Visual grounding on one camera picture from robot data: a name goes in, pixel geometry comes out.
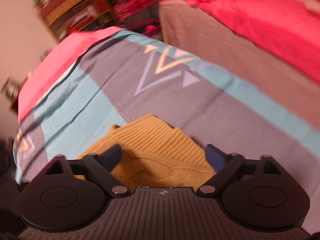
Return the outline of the tan cable-knit cardigan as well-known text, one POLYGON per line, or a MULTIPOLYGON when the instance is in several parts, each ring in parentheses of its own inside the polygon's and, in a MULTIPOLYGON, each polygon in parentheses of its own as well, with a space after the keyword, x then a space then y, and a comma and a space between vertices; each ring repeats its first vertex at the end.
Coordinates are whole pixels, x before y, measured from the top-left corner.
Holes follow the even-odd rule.
POLYGON ((131 190, 139 186, 196 190, 216 174, 203 148, 153 115, 125 126, 112 125, 82 155, 101 154, 115 144, 121 146, 122 157, 111 174, 131 190))

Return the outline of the red folded clothes pile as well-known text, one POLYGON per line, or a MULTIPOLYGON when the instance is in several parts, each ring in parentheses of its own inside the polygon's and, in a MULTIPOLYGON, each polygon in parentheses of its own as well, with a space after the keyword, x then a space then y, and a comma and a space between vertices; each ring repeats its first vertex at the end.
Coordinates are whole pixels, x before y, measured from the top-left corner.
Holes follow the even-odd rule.
POLYGON ((113 9, 119 25, 127 30, 147 37, 162 33, 158 0, 125 0, 117 3, 113 9))

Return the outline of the pink mattress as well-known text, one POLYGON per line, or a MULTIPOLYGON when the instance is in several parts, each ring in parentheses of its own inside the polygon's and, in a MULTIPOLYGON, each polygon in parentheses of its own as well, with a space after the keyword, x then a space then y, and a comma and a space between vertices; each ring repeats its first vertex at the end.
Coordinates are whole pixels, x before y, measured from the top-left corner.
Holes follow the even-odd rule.
POLYGON ((319 129, 319 84, 181 0, 160 3, 164 41, 226 68, 319 129))

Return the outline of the blue grey patterned bedsheet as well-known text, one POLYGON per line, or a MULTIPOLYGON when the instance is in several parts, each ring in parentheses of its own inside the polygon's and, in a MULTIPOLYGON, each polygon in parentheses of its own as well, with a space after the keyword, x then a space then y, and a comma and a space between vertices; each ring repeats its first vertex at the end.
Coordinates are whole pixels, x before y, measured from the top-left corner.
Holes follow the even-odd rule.
POLYGON ((319 230, 319 129, 220 65, 120 30, 93 45, 18 123, 16 181, 55 155, 74 159, 113 124, 153 115, 199 146, 272 155, 308 193, 308 232, 319 230))

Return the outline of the pink red blanket under sheet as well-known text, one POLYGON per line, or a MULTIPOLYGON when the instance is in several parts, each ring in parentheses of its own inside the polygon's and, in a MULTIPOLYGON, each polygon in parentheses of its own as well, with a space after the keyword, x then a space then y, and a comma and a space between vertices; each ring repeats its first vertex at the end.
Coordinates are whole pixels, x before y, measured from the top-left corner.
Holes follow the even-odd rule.
POLYGON ((98 31, 75 32, 58 44, 22 86, 18 96, 18 123, 33 110, 63 73, 94 43, 122 30, 113 26, 98 31))

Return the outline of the red bed cover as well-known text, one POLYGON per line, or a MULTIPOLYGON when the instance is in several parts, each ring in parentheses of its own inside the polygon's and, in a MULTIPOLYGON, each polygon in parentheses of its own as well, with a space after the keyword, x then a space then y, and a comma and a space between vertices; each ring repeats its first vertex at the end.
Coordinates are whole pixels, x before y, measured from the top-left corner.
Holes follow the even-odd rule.
POLYGON ((319 81, 319 16, 297 0, 181 0, 319 81))

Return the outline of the wooden shelf with items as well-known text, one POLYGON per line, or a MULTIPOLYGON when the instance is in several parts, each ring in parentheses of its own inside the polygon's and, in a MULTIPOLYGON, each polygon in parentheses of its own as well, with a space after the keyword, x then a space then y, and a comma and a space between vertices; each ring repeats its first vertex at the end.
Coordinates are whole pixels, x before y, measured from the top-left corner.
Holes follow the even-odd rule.
POLYGON ((109 0, 35 0, 37 14, 57 42, 79 31, 116 24, 109 0))

